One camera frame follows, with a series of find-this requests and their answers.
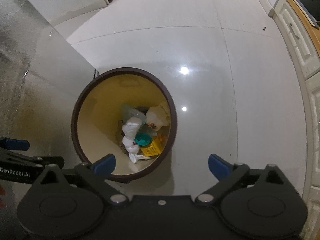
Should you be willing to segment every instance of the round trash bin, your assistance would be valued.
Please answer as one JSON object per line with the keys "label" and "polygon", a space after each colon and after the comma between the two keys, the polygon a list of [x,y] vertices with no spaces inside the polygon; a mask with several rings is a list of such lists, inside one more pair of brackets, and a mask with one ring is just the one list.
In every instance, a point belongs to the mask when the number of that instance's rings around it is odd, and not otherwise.
{"label": "round trash bin", "polygon": [[[149,160],[133,164],[119,145],[122,105],[158,106],[166,102],[170,125],[162,130],[162,152]],[[177,113],[166,87],[152,74],[137,68],[117,68],[89,83],[73,110],[71,135],[83,162],[94,163],[107,154],[116,157],[116,168],[108,179],[129,182],[153,171],[171,150],[177,132]]]}

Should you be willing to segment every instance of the glossy floor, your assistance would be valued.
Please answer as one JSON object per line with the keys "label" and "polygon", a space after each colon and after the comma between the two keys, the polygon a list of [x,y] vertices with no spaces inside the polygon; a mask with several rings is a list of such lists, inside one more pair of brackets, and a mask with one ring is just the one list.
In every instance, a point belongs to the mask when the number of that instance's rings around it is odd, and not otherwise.
{"label": "glossy floor", "polygon": [[101,73],[146,70],[175,102],[172,154],[150,175],[112,185],[128,195],[194,197],[217,182],[207,168],[216,153],[252,168],[276,163],[302,193],[300,88],[281,34],[258,0],[114,0],[56,29]]}

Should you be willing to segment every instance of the shiny metallic panel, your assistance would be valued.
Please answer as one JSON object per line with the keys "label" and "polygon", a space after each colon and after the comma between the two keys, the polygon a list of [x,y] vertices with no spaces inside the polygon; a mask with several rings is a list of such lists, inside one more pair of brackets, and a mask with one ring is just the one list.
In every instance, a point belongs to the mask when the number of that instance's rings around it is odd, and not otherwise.
{"label": "shiny metallic panel", "polygon": [[[65,168],[80,162],[70,120],[94,72],[27,0],[0,0],[0,135],[28,140],[24,154],[62,155]],[[1,239],[21,239],[15,209],[29,185],[0,185]]]}

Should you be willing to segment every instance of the cabinet handle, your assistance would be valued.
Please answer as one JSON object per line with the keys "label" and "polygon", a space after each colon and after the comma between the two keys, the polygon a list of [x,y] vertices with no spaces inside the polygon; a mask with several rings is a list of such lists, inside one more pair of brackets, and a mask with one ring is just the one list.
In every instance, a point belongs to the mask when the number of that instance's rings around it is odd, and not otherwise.
{"label": "cabinet handle", "polygon": [[289,28],[290,28],[291,33],[293,34],[293,36],[295,36],[295,37],[297,38],[297,40],[299,40],[300,37],[299,37],[297,34],[294,33],[294,30],[293,30],[293,28],[292,28],[292,23],[289,23]]}

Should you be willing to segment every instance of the metal screw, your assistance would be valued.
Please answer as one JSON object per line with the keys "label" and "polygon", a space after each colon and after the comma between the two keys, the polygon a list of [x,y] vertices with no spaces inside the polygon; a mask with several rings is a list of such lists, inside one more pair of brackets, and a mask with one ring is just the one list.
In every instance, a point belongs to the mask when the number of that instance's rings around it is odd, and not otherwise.
{"label": "metal screw", "polygon": [[112,195],[110,199],[114,203],[122,203],[127,200],[127,197],[122,194],[116,194],[116,195]]}
{"label": "metal screw", "polygon": [[165,200],[159,200],[159,201],[158,201],[158,204],[159,204],[160,206],[164,206],[166,203],[167,203],[167,202],[166,202]]}
{"label": "metal screw", "polygon": [[210,194],[201,194],[198,196],[198,200],[203,203],[211,202],[214,199],[214,197]]}

